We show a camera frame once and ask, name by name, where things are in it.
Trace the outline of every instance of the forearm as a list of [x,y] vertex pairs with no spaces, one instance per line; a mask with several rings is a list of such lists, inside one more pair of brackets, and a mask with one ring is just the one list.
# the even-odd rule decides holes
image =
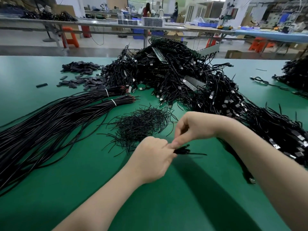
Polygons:
[[105,231],[118,210],[141,185],[136,176],[122,168],[109,182],[64,219],[54,231]]
[[219,137],[237,152],[292,230],[308,230],[308,173],[250,129],[225,118]]

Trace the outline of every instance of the woman in red shirt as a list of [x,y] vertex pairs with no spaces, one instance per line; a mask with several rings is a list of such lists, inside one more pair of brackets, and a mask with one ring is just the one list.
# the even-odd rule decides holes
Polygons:
[[143,8],[143,17],[147,17],[148,12],[151,14],[150,3],[147,3],[145,7]]

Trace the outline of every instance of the green tabletop surface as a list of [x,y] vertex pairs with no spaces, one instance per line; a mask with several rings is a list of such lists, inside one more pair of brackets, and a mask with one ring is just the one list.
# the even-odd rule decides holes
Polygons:
[[[25,115],[60,97],[82,91],[56,87],[62,64],[72,61],[107,65],[115,58],[0,56],[0,125]],[[239,91],[255,104],[279,110],[295,119],[295,111],[304,128],[308,127],[308,100],[277,87],[261,85],[249,79],[260,76],[273,84],[285,61],[213,59],[212,64],[230,62],[225,74],[239,85]],[[66,73],[68,79],[75,74]],[[36,88],[36,85],[48,86]],[[113,117],[133,112],[139,105],[158,105],[152,89],[136,91],[140,100],[112,109]],[[180,118],[185,111],[173,105]],[[94,122],[95,128],[102,118]],[[172,141],[172,125],[156,135]],[[97,133],[112,133],[106,125]],[[51,230],[97,189],[103,186],[127,162],[129,156],[107,143],[112,140],[93,134],[76,143],[58,163],[33,171],[20,185],[0,197],[0,230]],[[260,187],[248,184],[240,165],[217,139],[190,143],[192,152],[208,156],[179,155],[165,176],[139,187],[120,209],[109,230],[290,230],[276,213]]]

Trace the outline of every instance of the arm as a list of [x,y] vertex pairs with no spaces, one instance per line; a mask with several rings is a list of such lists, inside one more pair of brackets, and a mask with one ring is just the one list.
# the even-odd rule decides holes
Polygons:
[[187,112],[171,147],[211,137],[233,147],[291,230],[308,230],[308,172],[302,166],[238,121],[214,114]]
[[176,154],[167,140],[146,137],[127,164],[53,231],[105,231],[129,196],[142,184],[161,178]]

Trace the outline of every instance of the concrete floor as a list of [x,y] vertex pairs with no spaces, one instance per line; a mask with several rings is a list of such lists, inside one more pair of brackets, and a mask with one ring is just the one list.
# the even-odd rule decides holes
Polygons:
[[[27,32],[15,30],[0,30],[0,55],[23,55],[23,56],[64,56],[61,49],[57,48],[56,42],[43,42],[48,38],[46,32]],[[206,47],[207,39],[186,40],[187,46],[193,50]],[[117,57],[121,50],[129,45],[130,49],[143,48],[143,40],[118,38],[117,35],[92,34],[92,38],[78,39],[79,48],[70,46],[69,56],[72,57]],[[243,41],[224,41],[220,46],[219,53],[215,58],[225,58],[228,50],[248,52],[250,43]],[[265,52],[273,52],[275,49],[266,49]],[[296,54],[297,50],[289,50],[288,53]],[[249,58],[259,58],[259,55],[251,52]]]

